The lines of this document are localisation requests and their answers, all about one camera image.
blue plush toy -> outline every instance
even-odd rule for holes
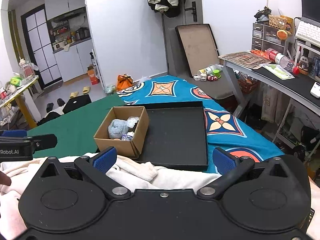
[[[122,135],[127,134],[128,126],[127,121],[114,119],[108,127],[109,137],[110,139],[120,139]]]

black slipper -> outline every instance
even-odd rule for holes
[[[63,105],[66,104],[66,103],[63,101],[62,98],[58,98],[58,99],[57,99],[57,103],[58,103],[58,106],[63,106]]]
[[[52,109],[53,109],[53,103],[47,104],[47,108],[46,108],[47,113],[50,112],[50,111],[52,111]]]

wicker basket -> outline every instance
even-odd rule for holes
[[[269,15],[269,25],[280,30],[285,30],[287,25],[287,19],[279,16]]]
[[[257,81],[252,85],[246,82],[243,82],[241,80],[238,80],[238,83],[240,85],[241,91],[245,94],[250,94],[253,90],[255,90],[260,85],[260,81]]]

black desk surface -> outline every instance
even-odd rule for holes
[[[299,74],[295,76],[295,78],[293,79],[281,80],[280,78],[273,75],[270,71],[266,70],[263,67],[253,71],[283,85],[284,87],[287,87],[288,89],[299,94],[300,96],[304,97],[305,99],[309,100],[310,102],[312,102],[320,108],[320,98],[315,98],[310,94],[310,90],[313,87],[313,84],[315,83],[315,80],[313,80],[312,78]]]

door handle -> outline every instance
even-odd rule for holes
[[[198,21],[196,2],[192,2],[192,7],[191,8],[185,8],[184,10],[185,11],[192,11],[193,21],[194,22]]]

